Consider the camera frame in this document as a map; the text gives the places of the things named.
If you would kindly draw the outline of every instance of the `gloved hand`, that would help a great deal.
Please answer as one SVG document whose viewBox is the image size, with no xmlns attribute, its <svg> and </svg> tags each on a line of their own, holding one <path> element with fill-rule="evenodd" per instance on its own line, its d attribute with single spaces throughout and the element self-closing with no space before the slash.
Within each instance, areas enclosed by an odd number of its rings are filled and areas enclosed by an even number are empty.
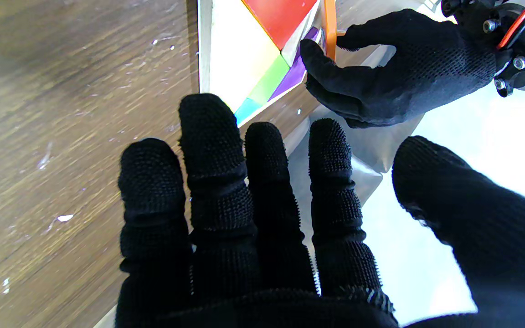
<svg viewBox="0 0 525 328">
<path fill-rule="evenodd" d="M 179 113 L 194 230 L 188 236 L 173 151 L 157 139 L 130 145 L 118 180 L 129 278 L 117 327 L 397 326 L 363 243 L 351 150 L 335 121 L 315 122 L 309 141 L 319 297 L 277 128 L 251 125 L 245 160 L 218 97 L 187 96 Z"/>
<path fill-rule="evenodd" d="M 309 92 L 350 127 L 367 128 L 402 123 L 484 87 L 509 60 L 494 49 L 498 42 L 405 9 L 352 25 L 338 37 L 338 46 L 350 51 L 395 46 L 385 67 L 340 68 L 313 41 L 300 45 Z"/>
<path fill-rule="evenodd" d="M 309 140 L 318 296 L 279 131 L 251 125 L 245 160 L 236 119 L 218 97 L 186 97 L 180 118 L 191 235 L 169 146 L 146 139 L 121 158 L 121 270 L 129 277 L 118 328 L 398 326 L 363 243 L 350 146 L 335 121 L 313 123 Z M 525 198 L 423 138 L 402 143 L 392 179 L 401 205 L 453 247 L 479 307 L 410 327 L 525 327 Z"/>
</svg>

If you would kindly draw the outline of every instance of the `white paint speck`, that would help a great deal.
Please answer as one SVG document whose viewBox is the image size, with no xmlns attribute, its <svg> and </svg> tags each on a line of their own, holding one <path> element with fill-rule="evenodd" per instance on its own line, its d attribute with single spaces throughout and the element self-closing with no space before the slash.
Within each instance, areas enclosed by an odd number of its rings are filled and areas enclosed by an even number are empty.
<svg viewBox="0 0 525 328">
<path fill-rule="evenodd" d="M 70 215 L 61 215 L 59 217 L 56 218 L 56 220 L 60 221 L 60 222 L 66 222 L 67 220 L 70 220 L 71 218 L 73 218 L 74 214 L 70 214 Z"/>
<path fill-rule="evenodd" d="M 173 10 L 175 9 L 175 7 L 177 7 L 177 5 L 179 5 L 179 2 L 175 2 L 175 4 L 173 4 L 171 7 L 169 7 L 169 9 L 165 10 L 165 13 L 173 12 Z"/>
<path fill-rule="evenodd" d="M 52 230 L 52 226 L 54 226 L 54 222 L 56 222 L 56 219 L 52 220 L 52 222 L 48 226 L 48 229 L 46 229 L 46 231 L 42 232 L 41 236 L 45 235 L 46 233 L 50 232 L 50 230 Z"/>
<path fill-rule="evenodd" d="M 38 170 L 44 170 L 46 165 L 50 162 L 50 155 L 52 155 L 52 141 L 48 143 L 48 148 L 46 149 L 46 155 L 38 163 Z"/>
</svg>

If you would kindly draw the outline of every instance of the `red wire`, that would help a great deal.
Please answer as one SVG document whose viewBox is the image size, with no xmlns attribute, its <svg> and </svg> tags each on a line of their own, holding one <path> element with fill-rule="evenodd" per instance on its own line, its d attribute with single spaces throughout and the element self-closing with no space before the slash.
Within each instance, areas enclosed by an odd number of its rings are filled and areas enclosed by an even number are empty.
<svg viewBox="0 0 525 328">
<path fill-rule="evenodd" d="M 502 50 L 506 44 L 512 39 L 512 36 L 517 32 L 520 25 L 525 21 L 525 9 L 523 12 L 521 12 L 520 16 L 517 17 L 516 21 L 514 21 L 513 25 L 508 29 L 508 32 L 502 39 L 502 41 L 498 44 L 498 50 Z"/>
</svg>

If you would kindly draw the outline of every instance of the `purple tangram piece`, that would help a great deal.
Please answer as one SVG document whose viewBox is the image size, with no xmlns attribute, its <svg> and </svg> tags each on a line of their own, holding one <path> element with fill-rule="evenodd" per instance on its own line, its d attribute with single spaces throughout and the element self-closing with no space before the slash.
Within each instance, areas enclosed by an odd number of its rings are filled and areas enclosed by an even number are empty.
<svg viewBox="0 0 525 328">
<path fill-rule="evenodd" d="M 305 35 L 304 39 L 314 40 L 318 34 L 319 30 L 315 27 L 312 27 L 307 33 L 307 35 Z M 273 98 L 277 97 L 278 95 L 281 95 L 281 93 L 289 90 L 290 88 L 300 84 L 303 81 L 303 78 L 305 77 L 305 72 L 306 70 L 303 64 L 303 60 L 301 59 L 300 48 L 298 48 L 293 65 L 286 73 L 285 77 L 283 77 L 283 80 L 281 81 L 281 83 L 279 83 L 279 87 L 277 87 L 275 92 L 273 92 L 273 95 L 271 95 L 269 101 L 273 100 Z"/>
</svg>

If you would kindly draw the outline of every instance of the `finger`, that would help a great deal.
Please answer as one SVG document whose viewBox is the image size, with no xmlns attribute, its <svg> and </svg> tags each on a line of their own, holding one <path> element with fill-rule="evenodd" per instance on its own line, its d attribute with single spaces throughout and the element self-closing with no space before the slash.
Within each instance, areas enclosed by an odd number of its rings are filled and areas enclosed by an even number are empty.
<svg viewBox="0 0 525 328">
<path fill-rule="evenodd" d="M 414 31 L 415 26 L 424 26 L 423 21 L 427 23 L 429 20 L 429 17 L 412 9 L 391 12 L 365 24 L 350 26 L 344 35 L 338 36 L 337 45 L 350 51 L 377 44 L 399 48 L 409 39 L 407 33 Z"/>
<path fill-rule="evenodd" d="M 129 278 L 117 326 L 127 326 L 188 306 L 191 245 L 180 164 L 166 143 L 145 139 L 127 147 L 118 186 L 125 205 L 121 270 Z"/>
<path fill-rule="evenodd" d="M 232 111 L 214 95 L 181 100 L 181 139 L 191 191 L 194 293 L 198 301 L 260 288 L 253 204 Z"/>
<path fill-rule="evenodd" d="M 360 201 L 351 180 L 351 149 L 344 131 L 329 118 L 315 121 L 309 139 L 313 245 L 321 291 L 326 296 L 366 297 L 392 312 L 374 256 L 363 243 Z"/>
<path fill-rule="evenodd" d="M 400 145 L 392 183 L 402 207 L 453 247 L 480 312 L 525 312 L 525 197 L 423 137 Z"/>
<path fill-rule="evenodd" d="M 359 98 L 370 92 L 382 67 L 337 67 L 312 40 L 301 41 L 301 58 L 309 75 L 327 91 Z"/>
<path fill-rule="evenodd" d="M 254 199 L 264 287 L 315 292 L 281 133 L 271 123 L 254 123 L 248 127 L 245 139 L 248 188 Z"/>
<path fill-rule="evenodd" d="M 369 128 L 379 126 L 362 120 L 360 115 L 362 102 L 359 99 L 329 92 L 311 75 L 308 75 L 306 87 L 309 93 L 323 106 L 345 118 L 350 127 Z"/>
</svg>

